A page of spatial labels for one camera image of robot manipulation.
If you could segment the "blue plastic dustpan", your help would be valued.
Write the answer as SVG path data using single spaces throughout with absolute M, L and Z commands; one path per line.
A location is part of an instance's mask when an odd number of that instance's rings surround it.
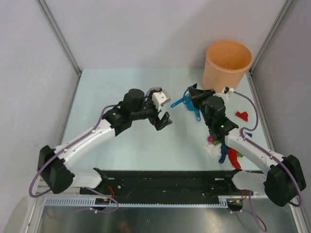
M 186 106 L 186 109 L 188 111 L 191 111 L 191 112 L 194 112 L 195 114 L 195 118 L 196 118 L 196 121 L 201 121 L 201 117 L 200 117 L 200 112 L 198 109 L 196 109 L 190 99 L 190 94 L 189 94 L 189 91 L 188 91 L 189 88 L 187 88 L 183 94 L 183 104 Z

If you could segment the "blue hand brush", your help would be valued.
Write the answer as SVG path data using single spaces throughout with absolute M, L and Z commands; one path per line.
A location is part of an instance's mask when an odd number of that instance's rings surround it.
M 185 92 L 183 93 L 182 98 L 177 100 L 176 102 L 172 103 L 170 105 L 171 108 L 176 107 L 177 105 L 183 103 L 184 105 L 187 105 L 190 102 L 190 94 L 189 94 L 189 89 L 187 88 Z

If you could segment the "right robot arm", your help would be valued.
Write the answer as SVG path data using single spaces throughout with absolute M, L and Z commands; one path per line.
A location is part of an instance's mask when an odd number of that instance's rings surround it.
M 266 196 L 280 207 L 286 204 L 300 207 L 306 182 L 299 160 L 293 155 L 283 156 L 261 147 L 244 133 L 246 127 L 240 128 L 225 115 L 225 104 L 230 95 L 242 94 L 228 87 L 221 93 L 195 87 L 188 88 L 188 92 L 194 107 L 202 113 L 212 138 L 243 154 L 266 176 L 263 182 Z

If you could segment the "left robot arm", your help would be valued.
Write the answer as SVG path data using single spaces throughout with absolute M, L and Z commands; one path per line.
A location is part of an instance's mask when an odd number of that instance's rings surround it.
M 129 129 L 133 121 L 147 119 L 157 131 L 172 124 L 168 112 L 159 117 L 169 101 L 169 94 L 160 87 L 151 88 L 147 93 L 130 89 L 118 104 L 104 107 L 98 121 L 80 136 L 55 148 L 48 145 L 41 148 L 36 176 L 41 177 L 54 194 L 70 187 L 87 187 L 97 194 L 104 193 L 107 181 L 98 169 L 74 170 L 74 164 L 92 149 Z

